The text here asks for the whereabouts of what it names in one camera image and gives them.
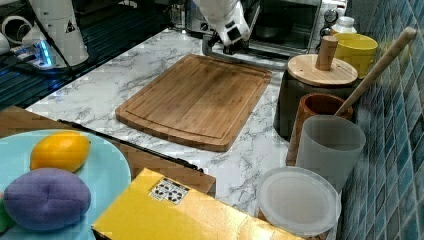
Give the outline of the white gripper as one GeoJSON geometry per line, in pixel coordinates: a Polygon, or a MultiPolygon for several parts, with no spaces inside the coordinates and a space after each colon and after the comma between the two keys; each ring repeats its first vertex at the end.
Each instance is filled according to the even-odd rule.
{"type": "Polygon", "coordinates": [[[248,40],[251,31],[242,10],[236,9],[229,16],[217,20],[215,30],[225,46],[223,48],[224,54],[234,55],[247,51],[249,43],[242,40],[248,40]]]}

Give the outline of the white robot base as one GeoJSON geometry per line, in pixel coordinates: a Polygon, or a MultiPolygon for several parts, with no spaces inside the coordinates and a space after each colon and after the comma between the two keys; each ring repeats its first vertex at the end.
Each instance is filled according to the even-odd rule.
{"type": "Polygon", "coordinates": [[[42,70],[65,68],[89,58],[72,0],[29,0],[29,3],[36,18],[22,43],[35,50],[36,58],[31,65],[42,70]]]}

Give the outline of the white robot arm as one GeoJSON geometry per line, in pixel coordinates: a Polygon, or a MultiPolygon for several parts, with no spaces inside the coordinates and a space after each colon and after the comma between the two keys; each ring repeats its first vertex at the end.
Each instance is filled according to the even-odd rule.
{"type": "Polygon", "coordinates": [[[212,48],[218,41],[224,45],[223,53],[233,55],[242,48],[242,42],[251,35],[240,0],[193,0],[214,29],[206,46],[212,48]]]}

